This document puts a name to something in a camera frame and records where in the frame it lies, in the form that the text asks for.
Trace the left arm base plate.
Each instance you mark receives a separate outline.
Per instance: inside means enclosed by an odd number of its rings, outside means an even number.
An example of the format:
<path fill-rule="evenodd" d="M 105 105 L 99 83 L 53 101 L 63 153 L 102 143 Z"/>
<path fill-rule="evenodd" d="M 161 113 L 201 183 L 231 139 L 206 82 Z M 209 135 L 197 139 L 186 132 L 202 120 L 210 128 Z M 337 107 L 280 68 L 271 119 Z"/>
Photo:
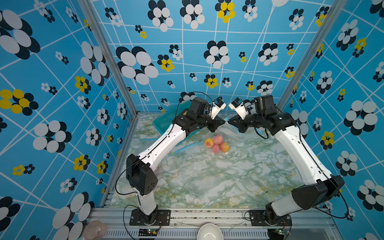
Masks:
<path fill-rule="evenodd" d="M 145 215 L 140 209 L 131 212 L 130 226 L 169 226 L 171 220 L 170 210 L 155 209 L 150 215 Z"/>

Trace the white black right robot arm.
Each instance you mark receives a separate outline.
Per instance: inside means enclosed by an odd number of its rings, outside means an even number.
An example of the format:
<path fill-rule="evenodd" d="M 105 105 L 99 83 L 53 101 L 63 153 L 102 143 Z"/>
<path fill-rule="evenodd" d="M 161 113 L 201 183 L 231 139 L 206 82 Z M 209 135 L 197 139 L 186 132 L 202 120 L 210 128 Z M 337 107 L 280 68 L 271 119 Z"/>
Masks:
<path fill-rule="evenodd" d="M 345 185 L 341 176 L 333 175 L 317 158 L 289 113 L 235 116 L 228 123 L 245 133 L 248 128 L 268 130 L 286 149 L 303 180 L 303 186 L 266 205 L 265 219 L 275 225 L 283 217 L 308 210 L 333 198 Z"/>

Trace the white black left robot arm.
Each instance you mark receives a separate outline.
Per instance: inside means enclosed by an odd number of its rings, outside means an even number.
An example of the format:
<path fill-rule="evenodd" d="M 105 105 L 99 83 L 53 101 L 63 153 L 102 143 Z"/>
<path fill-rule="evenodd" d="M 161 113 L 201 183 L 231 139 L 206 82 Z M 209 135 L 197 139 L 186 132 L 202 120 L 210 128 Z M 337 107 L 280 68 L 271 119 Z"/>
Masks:
<path fill-rule="evenodd" d="M 213 105 L 207 112 L 198 111 L 194 107 L 184 110 L 177 115 L 165 133 L 150 147 L 139 155 L 127 157 L 126 178 L 130 186 L 138 194 L 139 210 L 142 216 L 154 218 L 158 205 L 155 202 L 154 189 L 158 178 L 155 170 L 163 158 L 191 133 L 201 128 L 208 128 L 212 133 L 225 121 L 218 114 L 226 106 Z"/>

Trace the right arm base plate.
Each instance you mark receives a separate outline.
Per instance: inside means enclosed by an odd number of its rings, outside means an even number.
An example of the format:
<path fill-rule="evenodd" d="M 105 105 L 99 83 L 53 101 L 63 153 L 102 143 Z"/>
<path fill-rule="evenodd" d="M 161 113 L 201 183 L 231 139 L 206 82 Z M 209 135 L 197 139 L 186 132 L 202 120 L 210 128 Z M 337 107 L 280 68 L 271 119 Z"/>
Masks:
<path fill-rule="evenodd" d="M 276 216 L 269 210 L 250 210 L 249 219 L 254 227 L 290 227 L 292 218 L 288 215 Z"/>

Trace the yellow round peach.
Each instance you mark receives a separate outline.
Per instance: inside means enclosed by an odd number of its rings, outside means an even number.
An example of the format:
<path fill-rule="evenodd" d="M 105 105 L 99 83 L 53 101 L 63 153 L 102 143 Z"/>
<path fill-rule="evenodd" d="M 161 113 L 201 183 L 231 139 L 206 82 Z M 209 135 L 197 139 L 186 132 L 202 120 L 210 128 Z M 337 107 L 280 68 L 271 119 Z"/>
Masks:
<path fill-rule="evenodd" d="M 204 145 L 205 145 L 205 147 L 207 147 L 207 148 L 212 148 L 212 147 L 215 145 L 215 143 L 214 143 L 213 139 L 211 139 L 211 138 L 207 138 L 207 139 L 205 139 L 205 141 L 204 141 Z"/>

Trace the teal plastic mesh basket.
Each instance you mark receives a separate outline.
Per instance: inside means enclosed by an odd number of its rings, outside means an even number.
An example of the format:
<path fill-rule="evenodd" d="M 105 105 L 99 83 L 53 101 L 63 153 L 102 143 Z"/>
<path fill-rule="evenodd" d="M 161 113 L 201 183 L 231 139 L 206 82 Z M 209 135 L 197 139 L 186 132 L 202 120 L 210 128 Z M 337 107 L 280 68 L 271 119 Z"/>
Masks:
<path fill-rule="evenodd" d="M 174 118 L 179 115 L 184 109 L 188 109 L 191 106 L 191 102 L 179 104 L 178 107 L 174 108 L 167 113 L 162 114 L 160 117 L 157 117 L 153 121 L 153 125 L 156 130 L 162 135 L 171 125 Z"/>

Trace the clear zip bag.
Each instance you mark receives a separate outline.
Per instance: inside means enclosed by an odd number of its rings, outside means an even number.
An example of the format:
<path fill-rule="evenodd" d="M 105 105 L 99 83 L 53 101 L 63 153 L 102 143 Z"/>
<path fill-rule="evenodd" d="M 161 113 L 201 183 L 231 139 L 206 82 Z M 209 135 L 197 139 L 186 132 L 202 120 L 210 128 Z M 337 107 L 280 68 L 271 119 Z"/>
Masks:
<path fill-rule="evenodd" d="M 174 155 L 174 154 L 180 153 L 180 152 L 185 151 L 185 150 L 187 150 L 189 148 L 193 148 L 195 146 L 198 146 L 199 144 L 200 144 L 200 142 L 196 142 L 196 143 L 190 144 L 190 145 L 185 146 L 183 148 L 180 148 L 180 149 L 178 149 L 178 150 L 176 150 L 174 152 L 171 152 L 170 155 Z"/>
<path fill-rule="evenodd" d="M 250 147 L 252 143 L 263 140 L 264 135 L 253 129 L 240 133 L 234 126 L 225 123 L 214 133 L 208 132 L 199 143 L 202 151 L 211 155 L 225 156 L 231 152 Z"/>

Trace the pink fuzzy peach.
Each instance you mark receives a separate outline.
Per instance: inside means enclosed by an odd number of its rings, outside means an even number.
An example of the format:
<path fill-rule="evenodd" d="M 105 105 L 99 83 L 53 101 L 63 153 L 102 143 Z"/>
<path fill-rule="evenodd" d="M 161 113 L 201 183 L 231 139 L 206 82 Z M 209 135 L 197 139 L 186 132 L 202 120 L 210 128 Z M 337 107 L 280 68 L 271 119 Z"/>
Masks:
<path fill-rule="evenodd" d="M 224 142 L 224 138 L 222 135 L 217 135 L 217 136 L 213 137 L 213 141 L 214 141 L 215 145 L 221 145 Z"/>

